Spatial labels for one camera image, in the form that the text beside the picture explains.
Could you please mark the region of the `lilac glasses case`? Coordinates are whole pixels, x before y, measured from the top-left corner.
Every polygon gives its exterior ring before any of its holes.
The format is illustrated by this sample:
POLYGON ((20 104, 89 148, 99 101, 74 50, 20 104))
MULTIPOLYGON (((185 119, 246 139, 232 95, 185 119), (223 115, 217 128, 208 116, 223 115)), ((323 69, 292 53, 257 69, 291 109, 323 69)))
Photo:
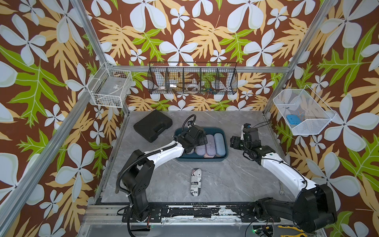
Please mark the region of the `lilac glasses case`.
POLYGON ((195 148, 195 153, 203 157, 206 154, 206 145, 200 145, 195 148))
POLYGON ((216 145, 214 136, 211 134, 206 135, 207 144, 206 144, 206 154, 210 157, 216 156, 216 145))

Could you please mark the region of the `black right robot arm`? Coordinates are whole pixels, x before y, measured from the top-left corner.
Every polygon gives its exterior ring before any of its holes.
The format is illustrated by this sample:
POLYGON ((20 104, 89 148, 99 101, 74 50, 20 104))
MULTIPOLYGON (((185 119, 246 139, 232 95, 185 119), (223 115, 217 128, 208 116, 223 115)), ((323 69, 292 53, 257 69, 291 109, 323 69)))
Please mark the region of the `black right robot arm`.
POLYGON ((305 232, 314 232, 337 221, 334 195, 326 184, 316 184, 286 163, 270 146, 261 145, 258 129, 245 123, 241 135, 230 139, 230 147, 241 150, 249 161, 256 162, 283 183, 296 198, 281 201, 272 197, 259 199, 254 217, 266 221, 271 217, 292 221, 305 232))

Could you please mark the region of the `light blue glasses case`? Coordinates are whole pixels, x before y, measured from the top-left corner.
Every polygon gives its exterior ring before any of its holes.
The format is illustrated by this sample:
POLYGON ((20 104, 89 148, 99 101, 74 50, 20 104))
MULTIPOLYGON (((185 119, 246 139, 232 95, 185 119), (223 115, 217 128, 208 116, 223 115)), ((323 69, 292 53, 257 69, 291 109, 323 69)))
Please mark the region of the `light blue glasses case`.
POLYGON ((216 155, 218 157, 223 157, 226 155, 226 145, 224 141, 224 136, 221 133, 214 134, 216 155))

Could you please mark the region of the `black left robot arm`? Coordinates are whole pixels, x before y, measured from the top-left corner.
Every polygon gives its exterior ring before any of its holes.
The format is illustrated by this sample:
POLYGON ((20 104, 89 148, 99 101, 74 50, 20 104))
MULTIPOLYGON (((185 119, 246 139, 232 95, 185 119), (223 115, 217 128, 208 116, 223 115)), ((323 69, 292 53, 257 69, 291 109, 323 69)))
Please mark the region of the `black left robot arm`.
POLYGON ((117 174, 115 193, 127 195, 130 214, 138 221, 149 216, 149 202, 146 189, 150 184, 153 172, 166 162, 191 152, 195 147, 207 144, 205 130, 192 125, 183 130, 167 145, 149 152, 135 150, 117 174))

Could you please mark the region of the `pink hard glasses case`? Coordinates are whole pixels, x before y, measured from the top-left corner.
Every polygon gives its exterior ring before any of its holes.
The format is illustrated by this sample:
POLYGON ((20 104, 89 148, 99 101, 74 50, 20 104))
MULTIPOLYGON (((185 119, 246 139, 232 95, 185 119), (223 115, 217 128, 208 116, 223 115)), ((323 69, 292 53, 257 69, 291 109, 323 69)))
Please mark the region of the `pink hard glasses case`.
POLYGON ((208 154, 205 154, 203 157, 206 158, 206 159, 213 159, 213 158, 215 158, 215 156, 210 156, 208 154))

